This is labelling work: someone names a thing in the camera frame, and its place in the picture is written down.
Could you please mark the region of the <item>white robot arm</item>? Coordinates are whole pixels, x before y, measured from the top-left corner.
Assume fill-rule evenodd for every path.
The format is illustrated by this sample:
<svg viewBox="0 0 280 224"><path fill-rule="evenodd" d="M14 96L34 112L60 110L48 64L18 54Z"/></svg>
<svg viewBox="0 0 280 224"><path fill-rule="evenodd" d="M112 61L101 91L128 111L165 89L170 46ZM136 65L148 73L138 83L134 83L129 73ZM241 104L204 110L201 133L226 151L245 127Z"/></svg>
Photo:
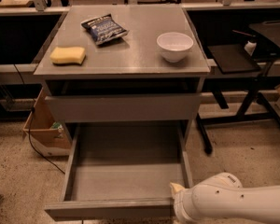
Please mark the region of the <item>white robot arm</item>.
<svg viewBox="0 0 280 224"><path fill-rule="evenodd" d="M181 224L204 218L243 218L280 224L280 186L244 188L230 173L213 175L192 188L171 183L174 211Z"/></svg>

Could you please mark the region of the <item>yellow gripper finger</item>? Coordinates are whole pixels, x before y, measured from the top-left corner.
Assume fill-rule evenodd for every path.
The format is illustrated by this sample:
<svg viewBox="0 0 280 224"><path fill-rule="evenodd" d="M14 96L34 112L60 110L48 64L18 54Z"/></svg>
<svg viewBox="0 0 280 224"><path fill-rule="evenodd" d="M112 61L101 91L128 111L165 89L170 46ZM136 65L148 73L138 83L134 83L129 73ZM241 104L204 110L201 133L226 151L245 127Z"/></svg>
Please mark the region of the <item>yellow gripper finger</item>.
<svg viewBox="0 0 280 224"><path fill-rule="evenodd" d="M178 183L170 183L170 188L173 195L176 195L179 191L184 189L184 187Z"/></svg>

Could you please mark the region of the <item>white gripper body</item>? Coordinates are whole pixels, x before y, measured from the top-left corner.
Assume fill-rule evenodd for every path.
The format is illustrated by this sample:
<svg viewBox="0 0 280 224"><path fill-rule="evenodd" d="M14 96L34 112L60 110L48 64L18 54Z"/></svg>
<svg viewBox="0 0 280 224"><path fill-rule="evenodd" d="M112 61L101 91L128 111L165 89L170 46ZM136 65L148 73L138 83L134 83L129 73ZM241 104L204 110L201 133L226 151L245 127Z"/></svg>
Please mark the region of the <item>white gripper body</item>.
<svg viewBox="0 0 280 224"><path fill-rule="evenodd" d="M185 189L179 191L176 195L172 194L173 199L174 199L175 216L176 216L179 224L190 224L192 222L192 219L186 213L184 205L183 205L184 190Z"/></svg>

